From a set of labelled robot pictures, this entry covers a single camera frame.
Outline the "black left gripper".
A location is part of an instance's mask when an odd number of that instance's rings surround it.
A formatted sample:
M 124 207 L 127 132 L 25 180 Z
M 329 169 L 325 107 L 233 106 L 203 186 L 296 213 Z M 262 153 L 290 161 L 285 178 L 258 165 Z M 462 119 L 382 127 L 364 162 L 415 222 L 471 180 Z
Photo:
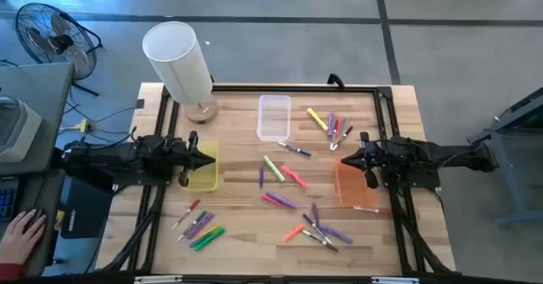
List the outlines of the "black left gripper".
M 186 187 L 189 183 L 190 170 L 197 170 L 216 161 L 214 157 L 197 149 L 198 140 L 199 137 L 196 131 L 190 131 L 186 141 L 174 136 L 167 137 L 167 152 L 169 153 L 167 157 L 167 175 L 171 177 L 174 174 L 174 168 L 181 166 L 178 183 L 182 187 Z

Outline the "thin red cap pen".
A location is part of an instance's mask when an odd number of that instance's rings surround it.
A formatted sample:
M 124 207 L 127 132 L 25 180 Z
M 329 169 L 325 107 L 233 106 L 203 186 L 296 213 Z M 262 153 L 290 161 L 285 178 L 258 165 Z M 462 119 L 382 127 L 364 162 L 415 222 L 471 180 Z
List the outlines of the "thin red cap pen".
M 172 230 L 175 230 L 189 215 L 190 213 L 198 206 L 200 203 L 200 199 L 196 199 L 182 214 L 182 216 L 176 221 L 176 223 L 172 226 Z

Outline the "small markers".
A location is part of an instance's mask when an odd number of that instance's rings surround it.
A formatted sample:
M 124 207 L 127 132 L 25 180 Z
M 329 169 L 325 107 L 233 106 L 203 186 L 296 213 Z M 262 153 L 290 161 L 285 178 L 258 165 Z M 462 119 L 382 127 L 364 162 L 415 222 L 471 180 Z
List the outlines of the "small markers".
M 343 135 L 339 138 L 339 140 L 334 144 L 332 150 L 335 151 L 338 149 L 339 145 L 348 137 L 348 135 L 350 134 L 350 132 L 352 131 L 353 129 L 353 126 L 350 126 L 344 133 Z

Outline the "purple Sharpie highlighter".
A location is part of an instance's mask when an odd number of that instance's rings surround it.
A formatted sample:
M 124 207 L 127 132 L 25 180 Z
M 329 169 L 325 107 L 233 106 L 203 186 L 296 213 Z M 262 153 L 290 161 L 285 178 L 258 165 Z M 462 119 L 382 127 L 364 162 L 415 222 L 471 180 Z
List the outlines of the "purple Sharpie highlighter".
M 269 198 L 273 198 L 274 200 L 276 200 L 277 202 L 279 202 L 280 204 L 290 208 L 290 209 L 297 209 L 298 208 L 298 205 L 296 203 L 293 203 L 291 202 L 290 200 L 286 199 L 286 198 L 283 198 L 275 193 L 272 193 L 272 192 L 267 192 L 266 193 L 267 197 Z

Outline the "dark blue Expo marker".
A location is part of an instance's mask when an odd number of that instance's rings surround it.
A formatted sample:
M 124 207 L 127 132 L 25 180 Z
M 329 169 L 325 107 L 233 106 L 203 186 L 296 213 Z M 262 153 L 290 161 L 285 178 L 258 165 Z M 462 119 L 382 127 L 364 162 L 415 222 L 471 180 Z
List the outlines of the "dark blue Expo marker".
M 324 239 L 325 242 L 332 244 L 331 240 L 325 235 L 325 233 L 317 226 L 317 224 L 307 214 L 302 214 L 302 217 Z

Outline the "light green highlighter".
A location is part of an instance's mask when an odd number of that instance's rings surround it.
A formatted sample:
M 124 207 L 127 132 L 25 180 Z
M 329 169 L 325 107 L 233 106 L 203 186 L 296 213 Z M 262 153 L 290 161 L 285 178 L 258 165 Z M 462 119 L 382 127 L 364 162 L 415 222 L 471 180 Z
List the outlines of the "light green highlighter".
M 271 161 L 271 159 L 267 155 L 264 155 L 263 159 L 265 163 L 268 165 L 268 167 L 270 168 L 270 170 L 272 171 L 272 173 L 277 177 L 277 179 L 280 182 L 284 182 L 285 177 L 283 176 L 281 171 L 278 169 L 278 167 L 276 167 L 276 165 Z

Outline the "white plastic strip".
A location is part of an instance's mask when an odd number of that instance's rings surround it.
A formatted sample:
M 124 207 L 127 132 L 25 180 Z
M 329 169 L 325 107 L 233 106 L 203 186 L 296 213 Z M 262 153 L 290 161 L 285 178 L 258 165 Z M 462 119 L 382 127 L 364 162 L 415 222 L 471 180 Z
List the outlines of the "white plastic strip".
M 137 276 L 133 284 L 172 284 L 183 281 L 182 275 Z
M 371 284 L 420 284 L 418 278 L 375 276 L 371 278 Z

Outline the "clear plastic bin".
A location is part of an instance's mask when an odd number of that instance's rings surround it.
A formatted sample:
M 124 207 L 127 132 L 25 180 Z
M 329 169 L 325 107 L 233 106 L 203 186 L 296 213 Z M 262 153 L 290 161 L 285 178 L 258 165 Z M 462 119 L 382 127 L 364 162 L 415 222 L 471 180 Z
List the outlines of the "clear plastic bin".
M 261 95 L 259 98 L 257 136 L 263 142 L 285 142 L 290 136 L 291 97 Z

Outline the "person's hand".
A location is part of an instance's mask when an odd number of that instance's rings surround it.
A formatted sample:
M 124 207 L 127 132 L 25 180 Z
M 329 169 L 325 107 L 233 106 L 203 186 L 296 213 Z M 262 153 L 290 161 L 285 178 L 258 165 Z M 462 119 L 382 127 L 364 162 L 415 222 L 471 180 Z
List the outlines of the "person's hand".
M 23 229 L 36 209 L 21 212 L 9 224 L 0 240 L 0 264 L 23 265 L 45 231 L 46 215 L 43 215 L 26 233 Z

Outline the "orange highlighter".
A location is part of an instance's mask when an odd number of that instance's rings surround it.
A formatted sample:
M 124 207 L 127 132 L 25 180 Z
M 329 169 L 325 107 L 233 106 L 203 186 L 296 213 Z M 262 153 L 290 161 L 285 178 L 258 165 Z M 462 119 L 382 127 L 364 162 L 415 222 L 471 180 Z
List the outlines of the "orange highlighter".
M 301 233 L 304 229 L 305 229 L 305 226 L 303 224 L 298 224 L 294 229 L 292 229 L 285 235 L 285 237 L 283 238 L 283 242 L 288 242 L 297 234 Z

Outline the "blue whiteboard marker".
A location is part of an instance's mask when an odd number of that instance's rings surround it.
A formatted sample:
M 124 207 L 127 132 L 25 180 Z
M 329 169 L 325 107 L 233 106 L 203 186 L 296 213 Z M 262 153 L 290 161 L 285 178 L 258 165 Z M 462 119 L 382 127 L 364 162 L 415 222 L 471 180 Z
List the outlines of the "blue whiteboard marker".
M 286 148 L 289 151 L 292 151 L 292 152 L 295 152 L 295 153 L 298 153 L 298 154 L 301 154 L 301 155 L 304 155 L 304 156 L 307 156 L 307 157 L 310 157 L 312 155 L 311 153 L 309 153 L 309 152 L 307 152 L 307 151 L 305 151 L 305 150 L 303 150 L 301 148 L 297 148 L 297 147 L 289 145 L 289 144 L 287 144 L 285 142 L 279 142 L 278 144 L 281 147 Z

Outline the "white shade table lamp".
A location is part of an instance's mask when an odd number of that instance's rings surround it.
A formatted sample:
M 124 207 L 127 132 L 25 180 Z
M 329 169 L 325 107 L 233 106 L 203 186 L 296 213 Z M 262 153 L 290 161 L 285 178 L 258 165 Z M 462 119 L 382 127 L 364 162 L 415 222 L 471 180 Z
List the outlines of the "white shade table lamp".
M 175 102 L 194 123 L 218 114 L 213 80 L 194 29 L 179 21 L 160 23 L 143 38 L 143 52 Z

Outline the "thin green cap pen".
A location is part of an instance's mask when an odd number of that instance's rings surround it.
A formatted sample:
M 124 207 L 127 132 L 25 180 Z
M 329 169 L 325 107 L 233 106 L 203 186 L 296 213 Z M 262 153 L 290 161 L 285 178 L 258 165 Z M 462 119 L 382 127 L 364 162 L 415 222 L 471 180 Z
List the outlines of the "thin green cap pen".
M 177 238 L 176 242 L 180 242 L 206 215 L 208 212 L 206 210 L 202 211 L 193 222 L 182 232 L 182 234 Z

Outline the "yellow translucent plastic bin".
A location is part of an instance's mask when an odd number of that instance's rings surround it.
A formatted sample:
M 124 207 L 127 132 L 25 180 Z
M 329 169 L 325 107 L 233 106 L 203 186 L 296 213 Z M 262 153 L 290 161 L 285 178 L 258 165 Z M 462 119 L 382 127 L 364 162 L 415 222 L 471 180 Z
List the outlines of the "yellow translucent plastic bin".
M 200 142 L 199 150 L 216 161 L 191 172 L 188 185 L 183 189 L 187 192 L 213 192 L 219 185 L 219 144 L 218 142 Z

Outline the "teal pen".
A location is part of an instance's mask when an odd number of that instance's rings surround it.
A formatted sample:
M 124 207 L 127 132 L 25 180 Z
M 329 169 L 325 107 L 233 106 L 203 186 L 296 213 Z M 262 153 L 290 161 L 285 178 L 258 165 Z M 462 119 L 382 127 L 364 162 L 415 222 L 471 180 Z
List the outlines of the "teal pen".
M 211 233 L 206 233 L 204 234 L 203 236 L 201 236 L 198 240 L 190 243 L 189 247 L 190 248 L 195 248 L 197 247 L 203 240 L 205 240 Z

